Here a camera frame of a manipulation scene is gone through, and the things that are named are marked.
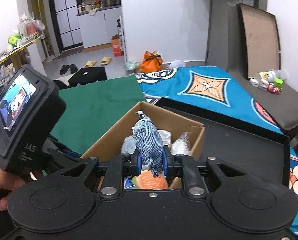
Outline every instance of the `white door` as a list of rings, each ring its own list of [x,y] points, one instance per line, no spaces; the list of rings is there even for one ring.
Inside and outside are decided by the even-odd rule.
[[[56,22],[53,22],[59,30],[61,40],[58,41],[60,51],[82,45],[79,23],[76,17],[78,13],[76,0],[53,0],[56,12]]]
[[[104,11],[78,16],[78,20],[84,48],[109,43]]]
[[[118,29],[117,29],[118,23],[116,22],[116,20],[119,20],[120,16],[122,15],[121,7],[104,10],[104,15],[106,19],[108,40],[110,42],[112,39],[112,36],[118,34]]]

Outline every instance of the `black tray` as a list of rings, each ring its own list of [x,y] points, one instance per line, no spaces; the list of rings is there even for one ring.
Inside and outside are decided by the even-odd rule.
[[[200,161],[218,157],[258,176],[289,185],[289,137],[210,110],[161,98],[163,107],[205,125]]]

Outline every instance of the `slipper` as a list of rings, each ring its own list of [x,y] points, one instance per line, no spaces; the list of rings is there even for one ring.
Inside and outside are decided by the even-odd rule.
[[[101,62],[101,66],[108,65],[111,61],[111,57],[104,57]]]
[[[67,73],[67,71],[69,70],[70,66],[69,65],[63,65],[62,68],[60,69],[60,75],[63,75],[65,73]]]
[[[93,67],[96,63],[96,60],[89,60],[84,67]]]
[[[70,65],[70,71],[71,74],[76,73],[78,71],[78,68],[76,67],[76,65],[72,64]]]

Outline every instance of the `handheld device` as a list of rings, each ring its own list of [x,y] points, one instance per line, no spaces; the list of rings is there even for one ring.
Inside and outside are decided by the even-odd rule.
[[[43,170],[50,159],[43,145],[64,111],[52,81],[20,68],[0,94],[0,168],[15,174],[24,167]]]
[[[49,173],[10,195],[17,229],[4,239],[297,239],[289,227],[298,203],[287,187],[164,147],[164,174],[181,178],[182,188],[124,190],[123,178],[141,173],[139,152],[105,163],[64,155],[49,136],[64,111],[54,83],[30,68],[0,95],[0,167]]]

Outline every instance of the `orange cardboard box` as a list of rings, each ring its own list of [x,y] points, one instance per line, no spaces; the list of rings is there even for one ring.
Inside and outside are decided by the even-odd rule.
[[[119,35],[112,36],[111,45],[113,49],[113,55],[115,57],[123,56],[123,51],[121,50],[119,43]]]

